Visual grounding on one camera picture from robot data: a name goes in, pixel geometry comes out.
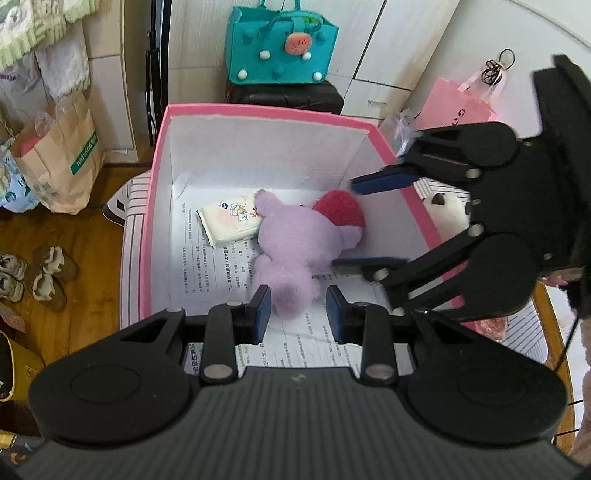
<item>purple stuffed animal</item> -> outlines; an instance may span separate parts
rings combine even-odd
[[[255,207],[263,217],[258,235],[263,253],[255,260],[252,291],[268,285],[276,314],[296,318],[322,295],[320,282],[312,277],[329,273],[331,262],[354,248],[363,230],[336,226],[321,213],[286,205],[265,190],[257,192]]]

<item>wooden floor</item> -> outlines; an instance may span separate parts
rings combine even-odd
[[[1,252],[31,261],[33,250],[39,245],[59,245],[79,266],[78,278],[63,285],[67,306],[61,313],[46,309],[27,293],[19,303],[3,300],[27,325],[27,332],[16,332],[15,340],[41,356],[46,365],[118,330],[123,227],[105,219],[99,205],[128,179],[145,170],[104,168],[90,198],[91,208],[77,215],[51,213],[42,206],[19,215],[0,209]],[[11,403],[0,408],[5,413],[0,415],[0,429],[12,427],[13,431],[20,430],[17,433],[28,433],[30,428],[18,425],[26,422],[17,419],[13,426],[7,420],[12,416],[6,414]]]

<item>green label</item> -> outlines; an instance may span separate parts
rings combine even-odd
[[[80,152],[80,155],[78,155],[78,157],[76,158],[76,161],[70,167],[72,174],[76,175],[78,170],[80,170],[82,168],[82,165],[84,165],[86,163],[86,160],[88,160],[88,157],[90,157],[90,154],[92,153],[93,149],[96,147],[96,143],[98,141],[99,141],[99,138],[96,136],[96,131],[95,131],[88,139],[88,142],[86,142],[86,145],[84,146],[84,148]]]

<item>plush toy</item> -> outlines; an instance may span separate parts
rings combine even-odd
[[[345,190],[326,192],[312,207],[336,226],[355,225],[365,230],[363,212],[355,197]]]
[[[436,193],[424,199],[423,205],[444,242],[470,226],[466,207],[453,193]]]
[[[263,253],[255,260],[252,291],[268,285],[276,314],[296,318],[322,295],[312,277],[329,273],[331,262],[354,248],[363,230],[337,226],[308,207],[286,205],[266,190],[257,192],[255,207],[263,218],[258,235]]]

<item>brown paper bag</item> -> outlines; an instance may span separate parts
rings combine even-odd
[[[82,93],[74,92],[70,98],[66,111],[30,152],[21,158],[21,144],[35,136],[33,123],[17,136],[11,152],[41,203],[52,212],[74,215],[88,205],[105,149]],[[46,110],[55,117],[54,106]]]

